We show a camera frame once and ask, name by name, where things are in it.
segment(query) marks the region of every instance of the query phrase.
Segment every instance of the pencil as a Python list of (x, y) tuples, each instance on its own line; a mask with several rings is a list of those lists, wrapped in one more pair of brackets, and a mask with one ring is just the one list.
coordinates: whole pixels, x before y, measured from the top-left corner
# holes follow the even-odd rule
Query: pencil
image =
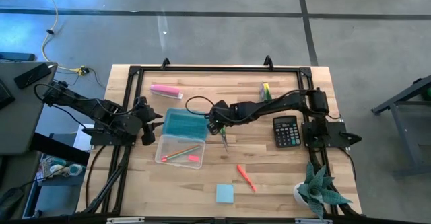
[(173, 155), (177, 155), (177, 154), (179, 154), (179, 153), (182, 153), (183, 151), (188, 151), (188, 150), (190, 150), (190, 149), (194, 149), (195, 147), (199, 147), (199, 146), (200, 146), (199, 144), (196, 144), (196, 145), (194, 145), (194, 146), (192, 146), (192, 147), (188, 147), (188, 148), (186, 148), (186, 149), (183, 149), (183, 150), (177, 151), (177, 152), (175, 152), (175, 153), (171, 153), (171, 154), (168, 154), (168, 155), (166, 155), (166, 156), (163, 156), (163, 157), (162, 157), (162, 159), (164, 159), (164, 158), (168, 158), (168, 157), (172, 157)]
[(164, 157), (164, 158), (162, 158), (162, 162), (166, 162), (166, 161), (168, 161), (169, 159), (173, 159), (173, 158), (175, 158), (175, 157), (180, 157), (181, 155), (184, 155), (184, 154), (186, 154), (186, 153), (190, 153), (191, 151), (194, 151), (194, 150), (196, 150), (196, 149), (198, 149), (198, 148), (199, 148), (199, 146), (197, 146), (197, 147), (195, 147), (195, 148), (192, 148), (192, 149), (189, 149), (189, 150), (187, 150), (187, 151), (180, 152), (180, 153), (178, 153), (177, 155), (173, 155), (173, 156), (170, 156), (170, 157)]

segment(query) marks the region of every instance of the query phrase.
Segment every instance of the gray floor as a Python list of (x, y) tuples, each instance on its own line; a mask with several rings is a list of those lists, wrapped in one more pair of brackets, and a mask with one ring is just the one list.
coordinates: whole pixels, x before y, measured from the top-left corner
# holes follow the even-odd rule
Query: gray floor
[[(310, 13), (430, 14), (430, 0), (306, 0)], [(299, 0), (56, 0), (64, 9), (127, 11), (300, 12)], [(0, 7), (51, 8), (50, 0), (0, 0)], [(0, 50), (31, 52), (52, 15), (0, 14)], [(363, 136), (352, 147), (364, 214), (431, 223), (431, 174), (394, 180), (408, 166), (392, 117), (370, 109), (431, 72), (431, 21), (311, 20), (319, 65), (329, 66), (349, 130)], [(234, 17), (61, 16), (47, 55), (67, 67), (93, 67), (103, 83), (113, 63), (222, 63), (310, 65), (302, 19)], [(74, 75), (56, 75), (74, 80)], [(72, 87), (89, 97), (104, 90), (93, 77)], [(83, 122), (85, 116), (75, 113)], [(45, 108), (38, 131), (66, 133), (77, 124)]]

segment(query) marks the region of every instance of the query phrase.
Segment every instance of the red marker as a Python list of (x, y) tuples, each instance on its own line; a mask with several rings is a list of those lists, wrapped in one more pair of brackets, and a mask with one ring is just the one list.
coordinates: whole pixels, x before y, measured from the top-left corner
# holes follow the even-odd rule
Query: red marker
[(244, 177), (245, 180), (247, 180), (248, 184), (250, 184), (251, 189), (256, 192), (256, 187), (253, 185), (253, 183), (251, 182), (250, 178), (248, 178), (247, 174), (245, 173), (245, 171), (242, 169), (242, 167), (238, 164), (236, 166), (236, 168), (238, 169), (238, 171), (240, 172), (240, 174), (242, 175), (242, 177)]

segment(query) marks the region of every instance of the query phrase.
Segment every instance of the wooden table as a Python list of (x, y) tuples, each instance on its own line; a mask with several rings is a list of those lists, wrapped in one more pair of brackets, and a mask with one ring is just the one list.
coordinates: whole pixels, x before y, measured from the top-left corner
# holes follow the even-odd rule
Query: wooden table
[[(105, 98), (122, 104), (127, 73), (130, 65), (113, 65)], [(312, 67), (315, 87), (320, 87), (328, 97), (330, 115), (338, 116), (331, 75), (328, 67)], [(225, 100), (228, 104), (251, 100), (259, 101), (259, 87), (269, 83), (272, 96), (298, 88), (293, 73), (250, 72), (145, 72), (142, 95), (159, 114), (168, 108), (184, 108), (191, 96), (206, 96), (214, 102)], [(183, 99), (165, 98), (150, 93), (151, 84), (179, 87)], [(190, 101), (189, 108), (209, 112), (210, 104), (203, 99)], [(155, 130), (156, 142), (150, 146), (141, 144), (140, 136), (133, 147), (121, 215), (139, 216), (208, 216), (208, 217), (314, 217), (306, 207), (296, 204), (293, 187), (305, 179), (308, 151), (301, 145), (278, 149), (273, 140), (272, 119), (276, 116), (294, 114), (298, 123), (303, 121), (297, 111), (279, 112), (262, 116), (248, 125), (227, 128), (229, 154), (222, 144), (221, 136), (209, 135), (200, 170), (157, 164), (154, 156), (162, 128)], [(90, 201), (106, 182), (113, 147), (106, 147), (96, 160), (90, 178)], [(89, 165), (97, 148), (92, 151)], [(350, 199), (352, 208), (361, 213), (352, 167), (345, 153), (328, 149), (334, 185)], [(237, 172), (240, 164), (255, 183), (253, 193), (243, 177)], [(234, 204), (216, 203), (216, 184), (234, 185)], [(85, 183), (77, 211), (85, 207)], [(116, 194), (111, 196), (113, 206)]]

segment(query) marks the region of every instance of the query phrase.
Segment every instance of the calculator keypad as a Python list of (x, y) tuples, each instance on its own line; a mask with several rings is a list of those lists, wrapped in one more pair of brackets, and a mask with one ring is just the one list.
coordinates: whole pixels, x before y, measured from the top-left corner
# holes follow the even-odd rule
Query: calculator keypad
[(296, 123), (274, 124), (274, 134), (277, 147), (296, 147), (301, 144)]

